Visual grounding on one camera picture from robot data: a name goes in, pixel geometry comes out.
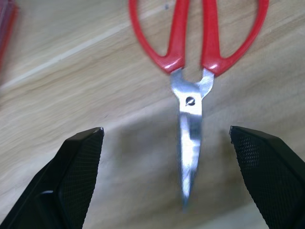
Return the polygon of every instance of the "scissor handle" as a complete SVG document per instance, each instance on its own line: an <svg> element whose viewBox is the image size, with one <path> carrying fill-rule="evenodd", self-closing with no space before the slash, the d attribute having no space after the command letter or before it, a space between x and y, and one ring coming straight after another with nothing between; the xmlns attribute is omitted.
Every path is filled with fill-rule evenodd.
<svg viewBox="0 0 305 229"><path fill-rule="evenodd" d="M203 52L201 65L213 72L216 76L228 70L248 50L257 37L267 14L269 0L258 0L258 15L252 31L242 46L230 57L220 55L218 16L216 0L203 0L204 31ZM150 58L166 73L171 73L185 65L185 40L187 16L190 0L176 0L171 35L168 50L165 56L160 56L147 42L142 30L137 13L138 0L129 0L129 13L134 32Z"/></svg>
<svg viewBox="0 0 305 229"><path fill-rule="evenodd" d="M249 49L261 30L268 11L269 0L258 0L254 26L242 46L231 56L220 55L216 0L203 0L203 48L201 66L219 76L231 68Z"/></svg>

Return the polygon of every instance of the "wooden table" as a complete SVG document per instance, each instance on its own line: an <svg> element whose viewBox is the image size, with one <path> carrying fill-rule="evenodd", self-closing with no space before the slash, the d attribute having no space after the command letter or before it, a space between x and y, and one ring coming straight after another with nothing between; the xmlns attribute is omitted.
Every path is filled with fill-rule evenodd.
<svg viewBox="0 0 305 229"><path fill-rule="evenodd" d="M186 78L200 79L202 8L191 1ZM246 190L231 125L281 137L305 159L305 2L271 0L248 53L204 99L203 152L187 212L176 162L177 101L138 44L126 0L19 0L2 69L0 221L63 141L104 126L85 229L267 226ZM141 0L153 47L167 47L173 0ZM222 55L249 32L256 0L218 0Z"/></svg>

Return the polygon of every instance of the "scissor pivot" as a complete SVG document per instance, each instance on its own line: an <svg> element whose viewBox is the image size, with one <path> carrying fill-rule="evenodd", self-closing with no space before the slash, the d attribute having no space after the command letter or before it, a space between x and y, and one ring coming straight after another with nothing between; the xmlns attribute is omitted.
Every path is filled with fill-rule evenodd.
<svg viewBox="0 0 305 229"><path fill-rule="evenodd" d="M186 98L186 101L185 101L185 105L186 106L194 106L195 105L195 99L191 96L187 97Z"/></svg>

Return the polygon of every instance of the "black textured object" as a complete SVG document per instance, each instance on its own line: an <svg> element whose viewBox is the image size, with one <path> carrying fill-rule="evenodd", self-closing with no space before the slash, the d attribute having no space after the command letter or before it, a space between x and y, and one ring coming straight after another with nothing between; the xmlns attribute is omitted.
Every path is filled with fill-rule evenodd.
<svg viewBox="0 0 305 229"><path fill-rule="evenodd" d="M271 229L305 228L305 163L280 138L232 126L244 183Z"/></svg>
<svg viewBox="0 0 305 229"><path fill-rule="evenodd" d="M104 131L67 139L26 187L0 229L81 229L96 183Z"/></svg>

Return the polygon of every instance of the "scissors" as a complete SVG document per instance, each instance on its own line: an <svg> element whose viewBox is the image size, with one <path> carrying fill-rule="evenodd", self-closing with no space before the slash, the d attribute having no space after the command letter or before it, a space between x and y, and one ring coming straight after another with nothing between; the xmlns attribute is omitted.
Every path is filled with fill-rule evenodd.
<svg viewBox="0 0 305 229"><path fill-rule="evenodd" d="M217 1L203 0L203 48L201 56L202 79L191 83L183 79L185 40L190 0L176 0L167 54L160 56L147 42L137 13L138 0L129 0L132 27L143 49L166 74L179 100L178 155L183 205L188 202L198 167L202 141L202 100L211 91L214 77L232 67L249 49L264 23L269 0L258 0L254 26L245 42L230 57L220 55Z"/></svg>

